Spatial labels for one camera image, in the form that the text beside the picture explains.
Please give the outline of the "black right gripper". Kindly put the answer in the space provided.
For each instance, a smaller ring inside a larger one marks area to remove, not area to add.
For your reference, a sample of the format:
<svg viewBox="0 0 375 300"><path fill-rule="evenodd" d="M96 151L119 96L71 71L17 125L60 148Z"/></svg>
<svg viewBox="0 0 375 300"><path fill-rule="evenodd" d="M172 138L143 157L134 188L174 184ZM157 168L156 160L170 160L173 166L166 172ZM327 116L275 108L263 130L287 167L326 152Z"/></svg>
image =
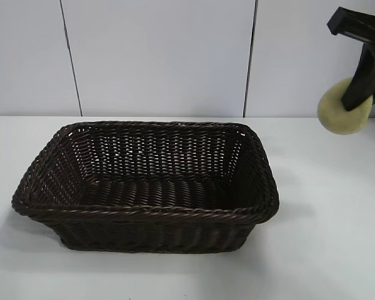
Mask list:
<svg viewBox="0 0 375 300"><path fill-rule="evenodd" d="M341 101L352 111L372 96L375 104L375 15L338 7L327 22L332 35L344 35L363 42L356 72Z"/></svg>

